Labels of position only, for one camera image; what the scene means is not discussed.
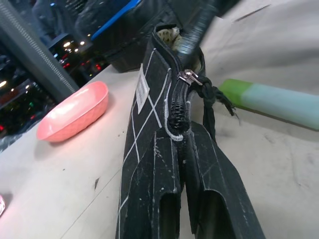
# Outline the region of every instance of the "zipper pull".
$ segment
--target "zipper pull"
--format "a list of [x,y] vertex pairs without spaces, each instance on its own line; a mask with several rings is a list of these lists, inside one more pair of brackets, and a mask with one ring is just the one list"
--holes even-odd
[[178,78],[182,81],[186,82],[187,84],[191,85],[193,82],[197,83],[198,85],[202,86],[203,84],[198,81],[198,75],[193,72],[192,70],[184,70],[179,72]]

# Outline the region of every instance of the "black zippered case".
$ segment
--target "black zippered case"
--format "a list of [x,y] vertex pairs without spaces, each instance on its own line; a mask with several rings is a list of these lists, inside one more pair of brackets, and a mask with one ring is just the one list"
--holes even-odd
[[[139,81],[144,79],[150,91],[139,109],[137,89],[132,105],[116,238],[178,238],[180,195],[186,185],[196,238],[264,239],[237,170],[215,142],[214,129],[190,120],[192,94],[196,86],[207,84],[204,56],[196,51],[187,75],[167,37],[159,36],[174,29],[175,25],[165,25],[153,30],[140,70]],[[213,101],[222,99],[218,94]],[[213,116],[210,109],[206,114]]]

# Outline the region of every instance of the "tag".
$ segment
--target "tag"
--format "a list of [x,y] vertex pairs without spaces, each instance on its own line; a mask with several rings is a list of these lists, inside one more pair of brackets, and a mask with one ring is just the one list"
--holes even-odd
[[138,103],[138,114],[141,112],[146,100],[148,99],[150,92],[150,88],[146,81],[144,72],[143,72],[143,64],[141,64],[140,72],[139,72],[139,82],[136,86],[136,101]]

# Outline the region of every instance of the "black strap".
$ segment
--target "black strap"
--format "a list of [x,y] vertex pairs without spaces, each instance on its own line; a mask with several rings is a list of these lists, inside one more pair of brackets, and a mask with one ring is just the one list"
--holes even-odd
[[203,125],[209,132],[211,138],[216,142],[215,137],[215,115],[213,104],[218,100],[221,102],[227,109],[228,112],[235,116],[235,107],[230,102],[230,100],[215,86],[212,86],[211,81],[204,76],[198,77],[199,82],[203,85],[193,83],[192,88],[198,93],[198,95],[204,100],[204,116],[203,116]]

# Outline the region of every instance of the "pink dish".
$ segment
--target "pink dish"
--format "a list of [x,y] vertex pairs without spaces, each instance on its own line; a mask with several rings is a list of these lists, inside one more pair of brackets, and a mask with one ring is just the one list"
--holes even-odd
[[42,119],[37,138],[61,142],[84,130],[105,112],[108,92],[108,87],[101,81],[81,88]]

